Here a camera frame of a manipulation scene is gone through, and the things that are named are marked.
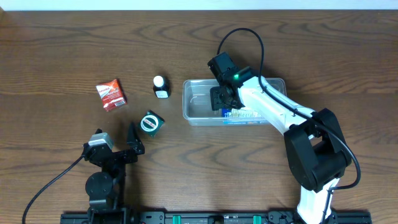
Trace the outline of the blue white medicine box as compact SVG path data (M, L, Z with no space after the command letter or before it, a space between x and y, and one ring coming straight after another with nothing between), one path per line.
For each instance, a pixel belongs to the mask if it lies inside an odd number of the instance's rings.
M225 109L221 110L221 117L225 120L224 124L233 125L252 125L252 124L268 124L268 120L263 118L258 112L244 107L240 110Z

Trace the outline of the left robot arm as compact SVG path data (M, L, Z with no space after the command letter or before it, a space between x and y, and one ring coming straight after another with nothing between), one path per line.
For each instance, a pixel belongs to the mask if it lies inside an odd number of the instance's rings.
M84 160L101 168L85 184L90 204L88 224L128 224L138 221L136 212L124 205L126 166L137 162L137 154L134 149L114 152L113 146L109 134L101 129L97 129L83 145Z

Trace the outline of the clear plastic container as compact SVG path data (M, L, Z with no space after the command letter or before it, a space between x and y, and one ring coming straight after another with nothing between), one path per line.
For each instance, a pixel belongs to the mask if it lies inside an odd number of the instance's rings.
M221 110L211 109L210 89L218 86L215 79L186 80L183 83L183 117L192 126L229 126L224 124Z

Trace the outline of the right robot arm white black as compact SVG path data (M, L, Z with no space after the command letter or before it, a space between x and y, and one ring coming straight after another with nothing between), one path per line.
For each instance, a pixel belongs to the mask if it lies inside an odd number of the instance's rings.
M250 67L210 69L218 82L210 91L213 108L249 108L283 135L290 171L301 185L294 222L331 221L332 196L341 189L345 169L350 164L360 169L334 113L294 102Z

